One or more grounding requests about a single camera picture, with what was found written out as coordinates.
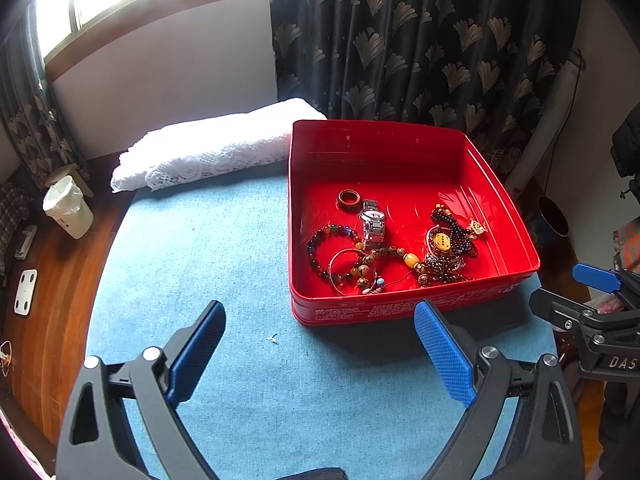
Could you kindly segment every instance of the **red tin box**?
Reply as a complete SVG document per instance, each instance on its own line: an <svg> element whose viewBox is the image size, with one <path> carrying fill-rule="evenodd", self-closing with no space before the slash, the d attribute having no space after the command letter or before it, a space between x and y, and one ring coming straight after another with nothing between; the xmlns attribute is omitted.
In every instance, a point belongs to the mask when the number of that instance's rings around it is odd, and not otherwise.
<svg viewBox="0 0 640 480"><path fill-rule="evenodd" d="M306 245L326 224L342 224L362 236L357 213L338 208L337 196L354 189L377 200L386 213L388 245L421 258L436 203L446 204L466 226L473 216L487 227L476 241L478 257L460 271L470 282L420 288L414 273L385 292L337 296L311 269ZM345 237L329 237L316 259L326 269ZM356 254L336 260L348 272ZM387 121L298 121L289 159L289 286L293 314L309 325L411 316L427 298L441 310L497 298L538 270L540 260L508 193L478 150L459 130ZM386 260L387 283L406 275L398 259Z"/></svg>

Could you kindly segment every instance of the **wall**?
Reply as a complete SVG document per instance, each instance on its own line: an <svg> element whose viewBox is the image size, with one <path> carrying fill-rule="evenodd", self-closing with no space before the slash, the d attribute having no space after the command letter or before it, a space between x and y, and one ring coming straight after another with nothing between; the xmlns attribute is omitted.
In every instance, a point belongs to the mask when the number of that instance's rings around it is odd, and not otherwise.
<svg viewBox="0 0 640 480"><path fill-rule="evenodd" d="M574 45L587 63L558 141L548 196L562 209L580 261L611 268L612 232L640 216L628 178L616 173L611 135L640 102L640 53L606 0L582 0ZM536 179L544 186L543 165Z"/></svg>
<svg viewBox="0 0 640 480"><path fill-rule="evenodd" d="M14 152L14 147L4 134L0 126L0 183L4 182L20 165L20 160Z"/></svg>
<svg viewBox="0 0 640 480"><path fill-rule="evenodd" d="M53 83L87 158L168 124L277 101L269 0L223 0L149 23Z"/></svg>

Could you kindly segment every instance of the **trash can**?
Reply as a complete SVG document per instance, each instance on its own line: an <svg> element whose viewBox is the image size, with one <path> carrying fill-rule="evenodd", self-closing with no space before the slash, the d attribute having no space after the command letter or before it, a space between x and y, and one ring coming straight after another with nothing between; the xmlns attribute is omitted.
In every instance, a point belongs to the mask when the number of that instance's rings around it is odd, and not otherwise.
<svg viewBox="0 0 640 480"><path fill-rule="evenodd" d="M91 227L94 214L82 197L70 175L49 188L42 208L47 216L58 222L73 238L81 238Z"/></svg>

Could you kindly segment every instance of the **white lace cloth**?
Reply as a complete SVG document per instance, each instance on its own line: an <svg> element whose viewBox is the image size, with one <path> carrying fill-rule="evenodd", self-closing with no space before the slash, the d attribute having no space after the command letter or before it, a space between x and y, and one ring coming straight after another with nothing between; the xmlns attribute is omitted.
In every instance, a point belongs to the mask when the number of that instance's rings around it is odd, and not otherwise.
<svg viewBox="0 0 640 480"><path fill-rule="evenodd" d="M289 99L248 114L165 126L120 155L111 189L162 189L284 160L293 123L304 119L326 117L302 99Z"/></svg>

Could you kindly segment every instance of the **watch face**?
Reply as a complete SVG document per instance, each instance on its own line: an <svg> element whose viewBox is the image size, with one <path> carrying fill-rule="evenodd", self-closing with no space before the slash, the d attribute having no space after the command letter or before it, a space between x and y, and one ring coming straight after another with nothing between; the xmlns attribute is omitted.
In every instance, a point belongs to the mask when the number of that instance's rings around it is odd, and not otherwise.
<svg viewBox="0 0 640 480"><path fill-rule="evenodd" d="M373 218L375 220L382 220L385 217L385 214L382 211L376 211L375 209L363 211L362 214L368 218Z"/></svg>

